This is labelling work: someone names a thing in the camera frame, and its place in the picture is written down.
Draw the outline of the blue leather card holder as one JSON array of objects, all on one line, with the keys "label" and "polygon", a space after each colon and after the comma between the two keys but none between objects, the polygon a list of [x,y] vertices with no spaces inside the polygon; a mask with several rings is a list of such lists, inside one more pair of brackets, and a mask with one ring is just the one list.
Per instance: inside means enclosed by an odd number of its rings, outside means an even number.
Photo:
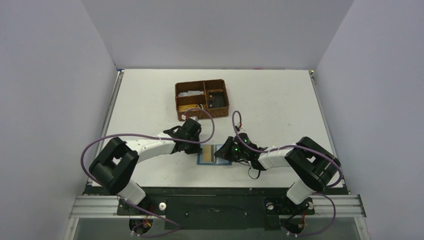
[{"label": "blue leather card holder", "polygon": [[231,166],[232,162],[215,156],[223,144],[201,144],[201,151],[197,154],[197,165],[203,166]]}]

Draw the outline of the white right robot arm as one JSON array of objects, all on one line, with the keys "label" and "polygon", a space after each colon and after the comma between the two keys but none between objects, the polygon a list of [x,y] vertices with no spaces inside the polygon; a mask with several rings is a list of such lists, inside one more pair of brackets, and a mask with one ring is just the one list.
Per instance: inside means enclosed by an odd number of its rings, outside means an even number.
[{"label": "white right robot arm", "polygon": [[313,193],[331,188],[331,180],[342,180],[340,161],[310,137],[304,136],[292,145],[259,147],[246,133],[228,137],[214,156],[229,162],[244,162],[259,172],[273,168],[292,168],[298,176],[286,192],[286,198],[299,205]]}]

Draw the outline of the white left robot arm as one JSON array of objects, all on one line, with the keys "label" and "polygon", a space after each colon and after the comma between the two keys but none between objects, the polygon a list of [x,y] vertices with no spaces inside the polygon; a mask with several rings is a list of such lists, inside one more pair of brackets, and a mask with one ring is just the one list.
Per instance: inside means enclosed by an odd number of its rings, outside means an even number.
[{"label": "white left robot arm", "polygon": [[108,193],[139,205],[147,194],[131,180],[136,165],[160,155],[199,153],[201,130],[201,124],[191,117],[182,126],[164,130],[154,139],[124,141],[113,137],[91,163],[88,172]]}]

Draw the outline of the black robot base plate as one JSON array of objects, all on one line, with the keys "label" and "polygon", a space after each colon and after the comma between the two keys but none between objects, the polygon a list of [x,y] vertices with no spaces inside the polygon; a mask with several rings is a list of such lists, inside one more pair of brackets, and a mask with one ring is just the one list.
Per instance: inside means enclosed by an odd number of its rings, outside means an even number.
[{"label": "black robot base plate", "polygon": [[286,198],[286,188],[246,187],[146,187],[146,198],[138,208],[100,186],[87,185],[84,194],[117,201],[115,217],[128,217],[130,227],[147,231],[167,218],[166,230],[279,230],[282,224],[299,224],[304,216],[315,214],[313,200],[301,204]]}]

